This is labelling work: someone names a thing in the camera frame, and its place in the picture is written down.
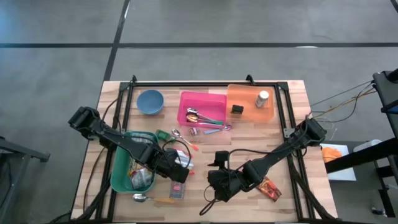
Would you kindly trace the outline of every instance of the black metal frame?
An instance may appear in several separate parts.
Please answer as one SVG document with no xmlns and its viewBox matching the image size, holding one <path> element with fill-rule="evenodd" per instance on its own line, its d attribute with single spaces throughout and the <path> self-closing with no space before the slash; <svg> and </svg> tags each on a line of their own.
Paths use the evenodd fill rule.
<svg viewBox="0 0 398 224">
<path fill-rule="evenodd" d="M 9 221 L 10 209 L 14 206 L 16 202 L 17 193 L 21 187 L 21 183 L 24 180 L 27 165 L 29 164 L 30 158 L 37 158 L 40 162 L 47 162 L 49 160 L 49 153 L 41 153 L 33 149 L 28 149 L 24 146 L 20 146 L 5 140 L 0 137 L 0 149 L 5 150 L 5 152 L 0 152 L 0 156 L 13 156 L 21 161 L 18 171 L 15 174 L 15 178 L 12 178 L 11 188 L 8 194 L 5 195 L 5 201 L 2 208 L 0 208 L 0 223 L 5 223 Z"/>
<path fill-rule="evenodd" d="M 252 76 L 250 76 L 250 75 L 248 75 L 246 77 L 246 82 L 245 81 L 242 81 L 242 82 L 137 82 L 135 77 L 133 78 L 133 82 L 134 83 L 133 83 L 132 87 L 128 88 L 126 107 L 125 107 L 125 111 L 124 111 L 124 119 L 122 121 L 122 126 L 121 126 L 122 131 L 127 130 L 127 127 L 128 127 L 129 110 L 131 108 L 131 101 L 132 101 L 132 94 L 133 94 L 134 87 L 163 87 L 163 86 L 179 86 L 179 87 L 225 86 L 225 87 L 227 87 L 229 84 L 273 87 L 275 90 L 275 98 L 277 100 L 278 114 L 279 114 L 279 118 L 280 118 L 280 127 L 281 127 L 282 133 L 284 132 L 284 129 L 287 128 L 284 108 L 282 105 L 282 97 L 281 97 L 281 93 L 280 93 L 281 91 L 283 91 L 284 95 L 285 95 L 286 104 L 287 104 L 287 111 L 289 113 L 290 127 L 291 128 L 296 127 L 293 106 L 292 106 L 292 102 L 290 99 L 289 86 L 288 86 L 287 82 L 255 82 L 253 80 Z M 130 84 L 130 83 L 129 82 L 121 82 L 120 86 L 119 86 L 119 95 L 118 96 L 120 96 L 120 97 L 119 97 L 119 100 L 116 102 L 116 109 L 115 109 L 113 125 L 112 125 L 112 127 L 115 129 L 118 126 L 118 119 L 119 119 L 122 101 L 123 101 L 123 96 L 121 96 L 123 94 L 122 90 L 124 90 L 126 88 L 126 85 L 128 85 L 128 84 Z M 106 182 L 106 179 L 110 175 L 112 156 L 113 156 L 113 152 L 111 150 L 109 150 L 106 155 L 103 180 L 101 182 L 101 186 L 104 185 L 104 183 Z M 297 151 L 297 159 L 298 159 L 300 175 L 302 176 L 302 179 L 303 179 L 305 185 L 308 186 L 307 173 L 305 170 L 303 155 L 302 155 L 301 151 Z M 304 217 L 303 217 L 303 210 L 302 210 L 301 201 L 300 201 L 299 188 L 297 187 L 297 183 L 294 180 L 294 178 L 292 177 L 292 173 L 291 173 L 291 169 L 295 169 L 294 163 L 293 163 L 293 157 L 290 155 L 287 157 L 287 160 L 288 160 L 288 166 L 289 166 L 289 172 L 290 172 L 290 180 L 292 182 L 292 190 L 293 190 L 293 195 L 294 195 L 297 220 L 300 221 L 300 220 L 303 220 Z M 114 190 L 111 191 L 109 207 L 108 207 L 108 214 L 107 214 L 106 218 L 101 217 L 101 214 L 103 211 L 103 201 L 99 203 L 97 211 L 96 211 L 96 215 L 95 215 L 95 220 L 97 222 L 112 222 L 113 214 L 114 214 L 114 206 L 116 203 L 116 194 L 117 193 Z M 309 220 L 316 220 L 313 206 L 311 205 L 308 198 L 307 197 L 305 197 L 305 198 L 306 198 Z M 84 223 L 85 221 L 92 222 L 92 220 L 81 220 L 80 222 Z"/>
</svg>

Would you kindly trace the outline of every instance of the spoon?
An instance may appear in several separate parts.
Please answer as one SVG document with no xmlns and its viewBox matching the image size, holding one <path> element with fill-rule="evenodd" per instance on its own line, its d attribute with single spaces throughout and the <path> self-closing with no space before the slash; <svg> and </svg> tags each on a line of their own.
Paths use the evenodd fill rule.
<svg viewBox="0 0 398 224">
<path fill-rule="evenodd" d="M 172 134 L 173 134 L 175 137 L 180 138 L 181 140 L 185 141 L 185 142 L 186 142 L 188 145 L 190 145 L 194 150 L 196 150 L 196 151 L 199 150 L 199 148 L 198 148 L 196 145 L 194 145 L 194 144 L 188 142 L 186 139 L 184 139 L 184 138 L 181 136 L 181 133 L 180 133 L 177 129 L 173 129 L 173 130 L 172 130 Z"/>
<path fill-rule="evenodd" d="M 132 199 L 136 202 L 145 202 L 146 200 L 154 200 L 155 202 L 164 202 L 164 203 L 174 203 L 175 200 L 172 198 L 151 198 L 147 197 L 145 194 L 134 194 Z"/>
<path fill-rule="evenodd" d="M 195 110 L 195 109 L 193 109 L 193 108 L 187 108 L 187 112 L 188 112 L 188 113 L 196 114 L 198 117 L 201 116 L 202 118 L 206 118 L 206 119 L 208 119 L 208 120 L 210 120 L 210 121 L 216 121 L 215 119 L 211 119 L 211 118 L 209 118 L 209 117 L 207 117 L 207 116 L 204 116 L 204 115 L 200 114 L 197 110 Z"/>
<path fill-rule="evenodd" d="M 203 133 L 205 134 L 211 134 L 211 133 L 216 133 L 218 131 L 229 131 L 232 129 L 232 125 L 226 125 L 225 127 L 221 128 L 221 129 L 213 129 L 213 130 L 208 130 L 208 131 L 204 131 Z"/>
<path fill-rule="evenodd" d="M 198 123 L 199 121 L 204 121 L 204 122 L 210 122 L 210 124 L 218 124 L 218 125 L 223 125 L 222 121 L 211 121 L 208 119 L 201 119 L 195 114 L 187 114 L 187 120 L 193 123 Z"/>
</svg>

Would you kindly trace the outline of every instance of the pink plastic bin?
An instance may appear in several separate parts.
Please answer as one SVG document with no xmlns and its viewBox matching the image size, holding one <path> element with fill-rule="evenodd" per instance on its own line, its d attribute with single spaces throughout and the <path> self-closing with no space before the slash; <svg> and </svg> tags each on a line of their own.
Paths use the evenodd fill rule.
<svg viewBox="0 0 398 224">
<path fill-rule="evenodd" d="M 197 124 L 187 121 L 187 108 L 193 108 L 200 114 L 217 121 L 226 121 L 226 95 L 183 91 L 177 121 L 180 125 L 218 128 L 211 124 Z"/>
</svg>

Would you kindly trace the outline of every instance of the black stand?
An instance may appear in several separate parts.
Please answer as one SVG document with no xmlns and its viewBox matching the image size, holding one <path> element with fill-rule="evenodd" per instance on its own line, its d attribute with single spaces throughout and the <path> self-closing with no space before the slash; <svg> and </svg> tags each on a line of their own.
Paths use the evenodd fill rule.
<svg viewBox="0 0 398 224">
<path fill-rule="evenodd" d="M 47 162 L 49 160 L 50 154 L 43 154 L 41 152 L 19 146 L 5 140 L 3 137 L 0 137 L 0 149 L 5 150 L 3 152 L 0 151 L 0 158 L 12 156 L 21 160 L 21 164 L 16 172 L 16 175 L 14 175 L 12 178 L 8 194 L 5 196 L 6 198 L 4 204 L 0 208 L 0 223 L 8 223 L 7 221 L 10 215 L 10 209 L 14 206 L 16 201 L 17 192 L 21 186 L 21 182 L 24 178 L 30 158 L 34 157 L 40 159 L 41 162 Z M 6 159 L 9 158 L 1 159 L 0 165 L 2 164 L 2 161 L 5 163 Z"/>
<path fill-rule="evenodd" d="M 384 71 L 381 73 L 375 73 L 373 75 L 373 87 L 379 93 L 380 100 L 384 107 L 395 102 L 398 98 L 398 84 L 392 79 L 396 79 L 397 74 L 398 72 L 396 70 L 394 72 Z M 376 172 L 382 185 L 382 189 L 379 190 L 379 194 L 382 199 L 384 209 L 386 210 L 386 215 L 388 217 L 395 217 L 396 215 L 387 193 L 388 188 L 384 184 L 383 178 L 394 176 L 396 182 L 398 183 L 398 114 L 388 113 L 387 118 L 390 122 L 392 131 L 395 134 L 394 138 L 361 151 L 351 153 L 347 156 L 343 156 L 339 159 L 327 162 L 325 166 L 326 171 L 330 173 L 358 166 L 366 162 L 374 162 L 374 165 L 376 166 Z M 383 158 L 388 159 L 390 163 L 389 166 L 378 166 L 377 160 Z"/>
</svg>

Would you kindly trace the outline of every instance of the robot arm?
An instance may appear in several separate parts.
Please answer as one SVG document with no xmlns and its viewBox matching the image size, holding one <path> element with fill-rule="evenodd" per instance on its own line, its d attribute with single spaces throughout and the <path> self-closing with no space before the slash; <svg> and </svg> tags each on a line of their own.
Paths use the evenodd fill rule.
<svg viewBox="0 0 398 224">
<path fill-rule="evenodd" d="M 215 190 L 215 200 L 227 202 L 240 190 L 252 190 L 262 182 L 269 168 L 297 149 L 318 145 L 325 139 L 325 134 L 326 131 L 314 119 L 306 119 L 295 128 L 288 140 L 263 158 L 247 161 L 242 165 L 242 171 L 225 168 L 224 162 L 231 153 L 217 152 L 215 163 L 209 166 L 219 166 L 219 169 L 208 172 L 208 182 Z"/>
<path fill-rule="evenodd" d="M 162 151 L 157 144 L 133 141 L 130 136 L 106 125 L 100 119 L 98 111 L 93 108 L 80 107 L 68 123 L 70 127 L 81 132 L 81 135 L 89 140 L 98 137 L 99 143 L 108 149 L 115 149 L 120 146 L 127 150 L 138 164 L 162 177 L 170 177 L 180 183 L 184 183 L 187 179 L 189 170 L 175 162 L 178 157 L 175 149 Z"/>
</svg>

